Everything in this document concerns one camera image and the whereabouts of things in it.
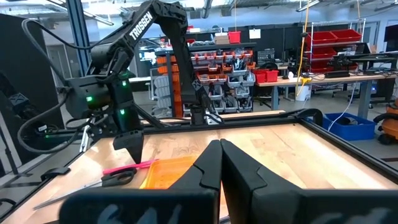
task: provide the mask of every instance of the white sign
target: white sign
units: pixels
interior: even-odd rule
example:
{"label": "white sign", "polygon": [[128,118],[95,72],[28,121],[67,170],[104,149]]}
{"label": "white sign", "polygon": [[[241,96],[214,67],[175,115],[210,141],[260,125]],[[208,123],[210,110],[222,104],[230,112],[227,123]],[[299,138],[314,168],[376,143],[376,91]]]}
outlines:
{"label": "white sign", "polygon": [[249,38],[250,39],[260,39],[261,38],[261,30],[260,29],[249,30]]}

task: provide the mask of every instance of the pink marker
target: pink marker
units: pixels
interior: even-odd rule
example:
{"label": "pink marker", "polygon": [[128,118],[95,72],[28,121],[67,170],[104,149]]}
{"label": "pink marker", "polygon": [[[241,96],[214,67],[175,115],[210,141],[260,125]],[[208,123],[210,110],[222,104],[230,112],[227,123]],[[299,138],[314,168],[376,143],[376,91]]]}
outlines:
{"label": "pink marker", "polygon": [[136,168],[136,169],[148,168],[148,167],[150,167],[150,165],[153,162],[155,162],[157,160],[159,160],[159,159],[153,159],[153,160],[141,162],[140,164],[131,164],[131,165],[126,165],[126,166],[117,167],[117,168],[113,168],[113,169],[106,169],[106,170],[102,171],[102,174],[103,175],[107,175],[107,174],[111,174],[111,173],[116,172],[116,171],[120,171],[120,170],[124,170],[124,169],[130,169],[130,168]]}

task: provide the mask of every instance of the orange tray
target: orange tray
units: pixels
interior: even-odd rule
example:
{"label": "orange tray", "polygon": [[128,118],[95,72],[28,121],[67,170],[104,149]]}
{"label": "orange tray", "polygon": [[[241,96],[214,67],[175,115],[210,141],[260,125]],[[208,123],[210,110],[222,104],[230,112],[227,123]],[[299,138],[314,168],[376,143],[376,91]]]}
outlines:
{"label": "orange tray", "polygon": [[162,159],[150,165],[144,189],[167,189],[195,162],[197,157]]}

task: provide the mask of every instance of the ceiling light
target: ceiling light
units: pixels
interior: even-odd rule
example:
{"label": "ceiling light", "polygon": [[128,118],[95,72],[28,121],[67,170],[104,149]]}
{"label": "ceiling light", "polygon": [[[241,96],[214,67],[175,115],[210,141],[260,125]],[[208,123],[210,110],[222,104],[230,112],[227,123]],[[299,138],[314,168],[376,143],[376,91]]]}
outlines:
{"label": "ceiling light", "polygon": [[391,8],[391,7],[396,7],[396,6],[398,6],[398,2],[397,2],[397,1],[394,2],[394,3],[392,3],[392,4],[390,4],[390,5],[388,5],[388,6],[384,6],[384,7],[377,8],[377,9],[375,9],[374,11],[375,11],[375,12],[378,12],[378,11],[382,11],[382,10],[389,9],[389,8]]}
{"label": "ceiling light", "polygon": [[62,5],[65,3],[65,1],[62,1],[62,0],[47,0],[47,1],[54,3],[54,4],[58,4],[58,5]]}
{"label": "ceiling light", "polygon": [[366,5],[367,3],[374,2],[375,0],[363,0],[361,2],[361,6]]}
{"label": "ceiling light", "polygon": [[[68,10],[68,8],[67,8],[66,5],[65,5],[65,1],[64,1],[64,0],[46,0],[46,1],[51,2],[52,4],[58,6],[58,7],[62,8],[62,9]],[[102,22],[103,24],[106,24],[106,25],[108,25],[108,26],[113,26],[113,25],[114,25],[113,22],[107,21],[106,19],[103,19],[103,18],[101,18],[100,16],[96,16],[96,15],[94,15],[94,14],[91,14],[91,13],[89,13],[89,12],[87,12],[87,11],[84,11],[84,10],[83,10],[83,14],[84,14],[85,16],[88,16],[88,17],[90,17],[90,18],[95,19],[95,20],[98,21],[98,22]]]}
{"label": "ceiling light", "polygon": [[[323,0],[314,0],[314,1],[311,1],[311,2],[308,4],[308,7],[312,7],[312,6],[318,4],[318,3],[322,2],[322,1],[323,1]],[[297,9],[296,12],[302,12],[302,11],[305,11],[305,10],[307,10],[307,5],[301,7],[300,9]]]}

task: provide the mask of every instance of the table leg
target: table leg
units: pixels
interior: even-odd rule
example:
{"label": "table leg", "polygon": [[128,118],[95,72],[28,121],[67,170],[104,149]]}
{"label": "table leg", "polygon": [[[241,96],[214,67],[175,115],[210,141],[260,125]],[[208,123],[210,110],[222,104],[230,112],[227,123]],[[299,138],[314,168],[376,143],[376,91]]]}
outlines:
{"label": "table leg", "polygon": [[278,104],[279,104],[278,87],[273,86],[271,93],[271,110],[277,110]]}
{"label": "table leg", "polygon": [[361,83],[361,90],[359,92],[359,107],[358,116],[367,119],[369,104],[371,102],[372,80]]}
{"label": "table leg", "polygon": [[284,99],[289,100],[289,101],[294,101],[293,99],[289,98],[289,87],[285,87],[285,95],[284,95]]}

